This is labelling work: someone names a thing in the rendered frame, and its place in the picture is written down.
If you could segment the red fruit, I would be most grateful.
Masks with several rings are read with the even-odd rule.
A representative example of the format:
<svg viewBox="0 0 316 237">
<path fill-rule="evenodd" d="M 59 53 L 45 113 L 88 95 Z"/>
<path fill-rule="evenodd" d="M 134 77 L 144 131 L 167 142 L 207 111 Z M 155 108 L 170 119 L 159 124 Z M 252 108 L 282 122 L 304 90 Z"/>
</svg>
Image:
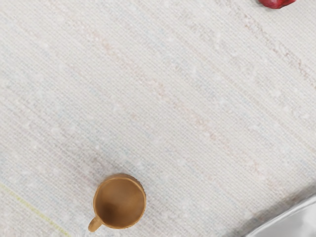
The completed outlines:
<svg viewBox="0 0 316 237">
<path fill-rule="evenodd" d="M 261 5 L 270 9 L 281 9 L 295 1 L 296 0 L 258 0 Z"/>
</svg>

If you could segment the silver metal plate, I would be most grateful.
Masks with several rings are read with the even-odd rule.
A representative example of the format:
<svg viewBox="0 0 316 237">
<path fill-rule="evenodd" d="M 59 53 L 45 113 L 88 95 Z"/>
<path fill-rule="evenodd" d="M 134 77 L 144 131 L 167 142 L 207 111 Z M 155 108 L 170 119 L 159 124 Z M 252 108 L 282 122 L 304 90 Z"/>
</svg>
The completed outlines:
<svg viewBox="0 0 316 237">
<path fill-rule="evenodd" d="M 316 237 L 316 195 L 295 204 L 244 237 Z"/>
</svg>

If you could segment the brown ceramic mug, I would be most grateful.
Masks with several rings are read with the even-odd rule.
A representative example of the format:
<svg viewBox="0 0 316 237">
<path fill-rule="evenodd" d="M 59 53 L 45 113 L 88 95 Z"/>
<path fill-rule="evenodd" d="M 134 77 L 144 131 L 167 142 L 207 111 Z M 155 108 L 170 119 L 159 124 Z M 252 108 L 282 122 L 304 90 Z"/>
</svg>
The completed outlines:
<svg viewBox="0 0 316 237">
<path fill-rule="evenodd" d="M 95 232 L 102 225 L 112 229 L 126 229 L 135 225 L 146 209 L 146 193 L 133 176 L 118 173 L 105 178 L 93 197 L 95 217 L 88 225 Z"/>
</svg>

